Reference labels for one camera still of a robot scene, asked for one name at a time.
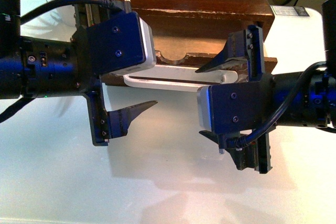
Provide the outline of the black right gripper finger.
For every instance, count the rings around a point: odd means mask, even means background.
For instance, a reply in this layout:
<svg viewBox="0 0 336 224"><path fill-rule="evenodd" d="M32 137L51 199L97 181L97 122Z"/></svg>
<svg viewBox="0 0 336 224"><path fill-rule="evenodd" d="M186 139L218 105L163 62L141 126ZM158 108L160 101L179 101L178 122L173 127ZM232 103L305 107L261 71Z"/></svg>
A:
<svg viewBox="0 0 336 224"><path fill-rule="evenodd" d="M224 154L227 151L238 170L245 168L256 170L256 142L252 142L248 147L227 148L224 135L218 135L207 130L199 131L199 134L218 144L220 154Z"/></svg>

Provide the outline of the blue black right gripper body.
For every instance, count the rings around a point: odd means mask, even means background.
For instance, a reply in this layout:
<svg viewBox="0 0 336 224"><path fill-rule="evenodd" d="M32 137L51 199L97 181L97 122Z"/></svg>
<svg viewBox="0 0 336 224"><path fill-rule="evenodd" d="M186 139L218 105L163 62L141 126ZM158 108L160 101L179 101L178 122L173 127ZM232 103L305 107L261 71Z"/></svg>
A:
<svg viewBox="0 0 336 224"><path fill-rule="evenodd" d="M272 77L265 71L263 31L255 25L248 26L230 36L235 48L244 43L247 55L248 81L224 85L229 94L230 125L223 128L219 137L220 151L228 151L238 170L253 168L261 174L271 170L269 124L272 114Z"/></svg>

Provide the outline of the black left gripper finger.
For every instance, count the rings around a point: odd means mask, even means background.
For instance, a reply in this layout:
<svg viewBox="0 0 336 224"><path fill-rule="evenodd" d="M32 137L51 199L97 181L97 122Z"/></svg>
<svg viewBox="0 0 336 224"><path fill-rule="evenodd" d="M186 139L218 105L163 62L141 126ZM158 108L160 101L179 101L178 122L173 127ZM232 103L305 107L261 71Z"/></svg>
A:
<svg viewBox="0 0 336 224"><path fill-rule="evenodd" d="M111 138L126 136L131 122L142 112L156 105L158 102L146 101L122 109L108 111L109 132Z"/></svg>

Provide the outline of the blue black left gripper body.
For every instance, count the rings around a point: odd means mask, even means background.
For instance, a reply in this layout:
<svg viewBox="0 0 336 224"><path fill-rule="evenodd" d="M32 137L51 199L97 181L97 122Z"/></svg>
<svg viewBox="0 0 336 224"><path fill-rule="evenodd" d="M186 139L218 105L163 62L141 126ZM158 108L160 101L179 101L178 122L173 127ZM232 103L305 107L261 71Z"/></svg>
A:
<svg viewBox="0 0 336 224"><path fill-rule="evenodd" d="M123 137L131 124L131 107L106 111L100 77L93 73L87 28L90 5L75 5L76 32L71 39L77 57L78 92L86 99L94 146L107 146L112 138Z"/></svg>

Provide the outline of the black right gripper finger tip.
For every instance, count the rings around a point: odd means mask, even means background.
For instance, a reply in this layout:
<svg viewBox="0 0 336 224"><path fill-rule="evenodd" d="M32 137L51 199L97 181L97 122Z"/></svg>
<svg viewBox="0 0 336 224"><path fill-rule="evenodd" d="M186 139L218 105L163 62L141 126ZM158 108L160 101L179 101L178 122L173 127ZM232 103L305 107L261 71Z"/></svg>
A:
<svg viewBox="0 0 336 224"><path fill-rule="evenodd" d="M241 30L230 33L224 48L211 61L198 68L195 72L203 73L221 70L246 63L248 60L246 31Z"/></svg>

